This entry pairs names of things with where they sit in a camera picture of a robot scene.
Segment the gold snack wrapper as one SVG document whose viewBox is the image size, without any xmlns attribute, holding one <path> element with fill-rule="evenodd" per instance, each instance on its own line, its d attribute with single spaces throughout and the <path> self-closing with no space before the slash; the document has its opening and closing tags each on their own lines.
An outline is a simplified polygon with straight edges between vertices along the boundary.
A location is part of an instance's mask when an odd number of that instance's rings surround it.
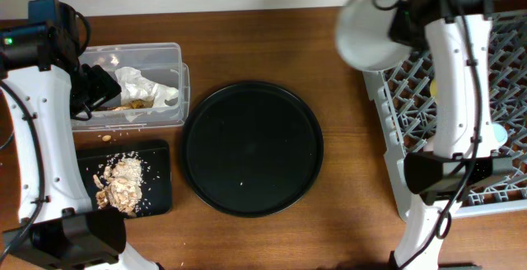
<svg viewBox="0 0 527 270">
<path fill-rule="evenodd" d="M 132 100 L 125 105 L 115 107 L 102 107 L 100 111 L 120 111 L 128 109 L 145 109 L 153 106 L 152 100 Z"/>
</svg>

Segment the grey plate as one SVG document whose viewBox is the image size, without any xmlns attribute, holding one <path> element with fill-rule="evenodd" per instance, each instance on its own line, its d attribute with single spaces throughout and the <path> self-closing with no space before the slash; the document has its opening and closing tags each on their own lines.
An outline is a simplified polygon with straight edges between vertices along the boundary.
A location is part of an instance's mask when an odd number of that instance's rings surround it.
<svg viewBox="0 0 527 270">
<path fill-rule="evenodd" d="M 362 72 L 378 72 L 406 59 L 411 48 L 394 42 L 389 29 L 396 11 L 374 6 L 390 6 L 398 0 L 347 0 L 336 23 L 336 48 L 341 59 Z"/>
</svg>

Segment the yellow bowl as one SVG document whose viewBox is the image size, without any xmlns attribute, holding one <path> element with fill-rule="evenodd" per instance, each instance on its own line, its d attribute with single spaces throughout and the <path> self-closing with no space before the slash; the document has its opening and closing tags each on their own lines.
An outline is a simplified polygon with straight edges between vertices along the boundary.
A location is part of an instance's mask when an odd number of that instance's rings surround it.
<svg viewBox="0 0 527 270">
<path fill-rule="evenodd" d="M 436 86 L 436 80 L 435 79 L 431 80 L 429 91 L 430 91 L 431 97 L 433 97 L 435 99 L 437 97 L 437 86 Z"/>
</svg>

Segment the food scraps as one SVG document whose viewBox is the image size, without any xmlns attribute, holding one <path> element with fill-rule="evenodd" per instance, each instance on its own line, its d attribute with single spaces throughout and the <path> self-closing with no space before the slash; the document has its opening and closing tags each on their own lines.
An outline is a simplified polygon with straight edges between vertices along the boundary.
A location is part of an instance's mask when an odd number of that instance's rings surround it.
<svg viewBox="0 0 527 270">
<path fill-rule="evenodd" d="M 149 171 L 150 166 L 136 151 L 107 156 L 106 163 L 99 165 L 92 176 L 97 208 L 113 207 L 131 218 L 151 208 L 146 198 L 146 192 L 151 189 L 145 180 Z"/>
</svg>

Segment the blue cup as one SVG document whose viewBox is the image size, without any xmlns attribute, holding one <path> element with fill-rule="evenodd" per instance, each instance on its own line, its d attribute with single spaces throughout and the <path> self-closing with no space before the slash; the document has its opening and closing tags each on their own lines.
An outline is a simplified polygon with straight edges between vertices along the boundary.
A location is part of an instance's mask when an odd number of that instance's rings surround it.
<svg viewBox="0 0 527 270">
<path fill-rule="evenodd" d="M 499 153 L 500 148 L 506 144 L 508 140 L 508 133 L 506 129 L 499 123 L 492 124 L 492 131 L 494 138 L 491 140 L 491 155 L 496 156 Z"/>
</svg>

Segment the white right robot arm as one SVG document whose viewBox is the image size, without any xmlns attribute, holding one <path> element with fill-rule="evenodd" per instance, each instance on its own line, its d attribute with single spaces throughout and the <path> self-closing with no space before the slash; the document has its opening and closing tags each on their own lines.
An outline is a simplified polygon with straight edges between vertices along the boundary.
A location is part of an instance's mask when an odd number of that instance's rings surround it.
<svg viewBox="0 0 527 270">
<path fill-rule="evenodd" d="M 432 149 L 403 161 L 412 194 L 392 269 L 437 269 L 452 217 L 472 187 L 492 185 L 512 170 L 499 155 L 488 89 L 493 0 L 398 0 L 390 38 L 428 49 L 438 101 Z"/>
</svg>

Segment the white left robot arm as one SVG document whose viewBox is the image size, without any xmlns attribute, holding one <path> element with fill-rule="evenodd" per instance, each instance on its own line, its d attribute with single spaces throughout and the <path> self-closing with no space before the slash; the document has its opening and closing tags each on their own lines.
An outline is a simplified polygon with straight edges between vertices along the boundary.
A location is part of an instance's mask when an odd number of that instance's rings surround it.
<svg viewBox="0 0 527 270">
<path fill-rule="evenodd" d="M 80 62 L 86 18 L 59 0 L 33 0 L 28 22 L 1 32 L 1 89 L 20 171 L 20 226 L 3 233 L 4 256 L 43 269 L 154 269 L 126 240 L 122 214 L 92 206 L 73 120 L 116 97 L 119 84 Z"/>
</svg>

